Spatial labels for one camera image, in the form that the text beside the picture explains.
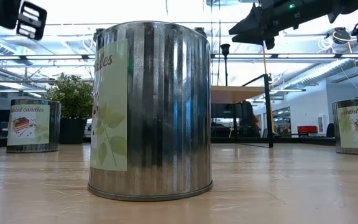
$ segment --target ribbed metal can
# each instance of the ribbed metal can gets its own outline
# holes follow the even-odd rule
[[[333,103],[336,152],[358,154],[358,98]]]
[[[6,152],[57,151],[60,108],[59,102],[51,100],[12,100]]]
[[[128,58],[126,171],[91,166],[89,190],[133,201],[208,191],[213,181],[207,39],[176,24],[139,21],[104,30],[97,48],[120,40],[127,40]],[[98,75],[95,80],[103,79]]]

